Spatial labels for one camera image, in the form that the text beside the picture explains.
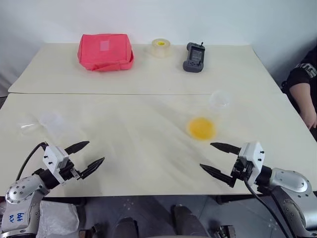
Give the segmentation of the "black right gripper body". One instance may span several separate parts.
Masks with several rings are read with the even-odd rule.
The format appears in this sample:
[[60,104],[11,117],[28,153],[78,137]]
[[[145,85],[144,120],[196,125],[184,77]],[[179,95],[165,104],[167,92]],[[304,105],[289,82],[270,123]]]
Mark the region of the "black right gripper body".
[[251,162],[245,158],[238,157],[231,171],[231,176],[235,179],[244,180],[249,179],[250,175]]

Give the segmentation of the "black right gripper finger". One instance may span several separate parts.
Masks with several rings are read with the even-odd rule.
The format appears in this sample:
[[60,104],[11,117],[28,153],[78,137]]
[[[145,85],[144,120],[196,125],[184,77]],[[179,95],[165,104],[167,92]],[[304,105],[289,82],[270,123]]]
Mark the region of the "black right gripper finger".
[[226,183],[227,185],[229,185],[230,187],[234,187],[235,185],[235,182],[236,182],[236,179],[231,177],[231,176],[228,176],[228,175],[225,175],[223,174],[220,170],[214,168],[214,167],[211,167],[211,166],[207,166],[207,165],[203,165],[203,164],[200,164],[200,167],[206,171],[209,175],[211,175],[212,177],[214,177],[215,179],[217,180],[220,180],[224,183]]
[[227,143],[221,143],[221,142],[212,142],[210,145],[222,152],[231,153],[235,155],[239,155],[241,150],[240,147],[236,147],[236,146],[233,146]]

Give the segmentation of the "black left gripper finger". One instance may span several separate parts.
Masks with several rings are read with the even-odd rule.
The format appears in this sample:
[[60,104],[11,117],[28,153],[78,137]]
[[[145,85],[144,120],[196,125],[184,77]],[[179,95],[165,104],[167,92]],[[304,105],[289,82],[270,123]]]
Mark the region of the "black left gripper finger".
[[84,171],[79,173],[80,178],[81,179],[85,179],[86,177],[91,175],[103,163],[104,159],[105,159],[105,157],[102,157],[102,158],[100,158],[98,160],[95,160],[91,164],[89,164],[88,167]]
[[81,142],[75,143],[75,144],[65,148],[65,152],[68,155],[75,154],[78,151],[82,150],[89,143],[90,143],[89,141],[81,141]]

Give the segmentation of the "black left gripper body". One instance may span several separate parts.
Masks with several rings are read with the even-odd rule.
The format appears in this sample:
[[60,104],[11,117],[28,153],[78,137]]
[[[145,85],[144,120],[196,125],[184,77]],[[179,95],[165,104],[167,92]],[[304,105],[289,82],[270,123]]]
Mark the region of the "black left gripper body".
[[74,168],[74,164],[70,160],[59,163],[59,175],[61,177],[59,181],[60,184],[64,184],[67,180],[70,180],[72,178],[81,178],[80,172]]

